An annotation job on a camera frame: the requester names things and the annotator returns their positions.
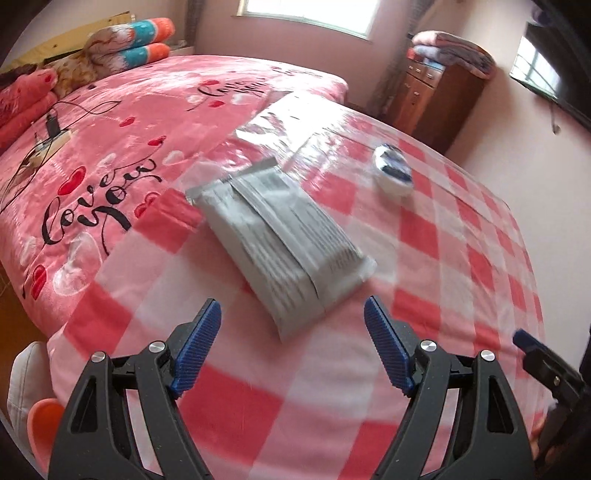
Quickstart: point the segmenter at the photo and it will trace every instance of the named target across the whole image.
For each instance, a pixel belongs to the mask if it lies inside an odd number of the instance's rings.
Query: metal screw
[[[480,352],[480,356],[483,360],[486,360],[487,362],[494,362],[496,358],[495,354],[492,353],[490,350],[483,350],[482,352]]]
[[[106,353],[104,352],[95,352],[92,354],[92,356],[90,357],[90,359],[92,360],[92,363],[94,364],[99,364],[101,363],[105,358],[107,357]]]
[[[434,352],[437,350],[437,344],[433,340],[423,340],[421,342],[421,348],[426,352]]]
[[[152,353],[160,353],[162,350],[164,350],[166,348],[166,345],[164,344],[164,342],[153,342],[150,344],[150,346],[148,347],[148,350],[150,350],[150,352]]]

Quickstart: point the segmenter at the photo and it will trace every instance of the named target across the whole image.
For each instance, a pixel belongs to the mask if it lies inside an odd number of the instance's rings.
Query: pink bedsheet
[[[147,206],[200,154],[295,90],[342,101],[347,85],[237,57],[174,57],[130,70],[64,98],[93,114],[57,104],[62,128],[76,122],[72,140],[34,177],[10,184],[34,134],[47,136],[44,120],[36,122],[0,157],[0,261],[31,320],[55,333]]]
[[[371,155],[383,142],[400,147],[413,169],[415,190],[404,200],[384,196],[374,182]],[[378,264],[359,290],[284,343],[182,194],[271,154]],[[545,389],[523,371],[511,341],[518,328],[541,339],[544,332],[509,207],[417,140],[317,96],[292,94],[204,155],[115,247],[48,343],[53,387],[65,403],[92,352],[137,353],[214,297],[222,327],[179,402],[213,477],[368,480],[408,404],[363,323],[371,295],[448,352],[494,351],[527,428],[543,415]],[[426,471],[441,465],[455,411],[453,394],[449,400]],[[144,465],[157,469],[136,395],[130,412]]]

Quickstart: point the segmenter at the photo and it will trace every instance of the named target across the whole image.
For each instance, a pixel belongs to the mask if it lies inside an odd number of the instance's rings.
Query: round container
[[[406,197],[414,190],[413,171],[402,151],[393,145],[380,145],[374,151],[375,179],[391,197]]]

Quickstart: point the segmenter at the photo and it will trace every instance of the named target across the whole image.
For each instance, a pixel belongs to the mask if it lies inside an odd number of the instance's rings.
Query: checkered blanket
[[[383,142],[400,147],[413,169],[415,191],[404,200],[374,184],[372,149]],[[378,263],[362,288],[286,343],[181,193],[269,154]],[[418,141],[293,93],[199,158],[115,247],[49,343],[54,388],[66,402],[93,351],[137,353],[214,297],[222,328],[195,387],[179,401],[213,475],[366,480],[407,406],[365,329],[370,295],[448,352],[496,352],[527,427],[543,414],[543,389],[521,369],[511,343],[518,328],[543,339],[543,325],[529,257],[507,205]],[[426,471],[442,459],[454,400],[450,394]],[[141,453],[157,469],[137,397],[130,405]]]

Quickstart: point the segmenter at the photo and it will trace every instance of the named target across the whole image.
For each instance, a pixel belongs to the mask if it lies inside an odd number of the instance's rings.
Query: wall
[[[509,204],[531,256],[548,344],[573,365],[591,323],[591,133],[508,77],[529,20],[529,0],[466,0],[457,34],[502,71],[486,87],[447,153]]]
[[[185,8],[185,0],[53,0],[31,21],[12,47],[5,63],[10,63],[40,43],[72,28],[125,11],[131,11],[138,20],[171,18],[177,28],[174,38],[181,39]]]
[[[409,0],[382,0],[370,41],[316,25],[237,17],[238,0],[207,2],[196,53],[278,60],[333,73],[349,84],[349,101],[365,106],[402,46]]]

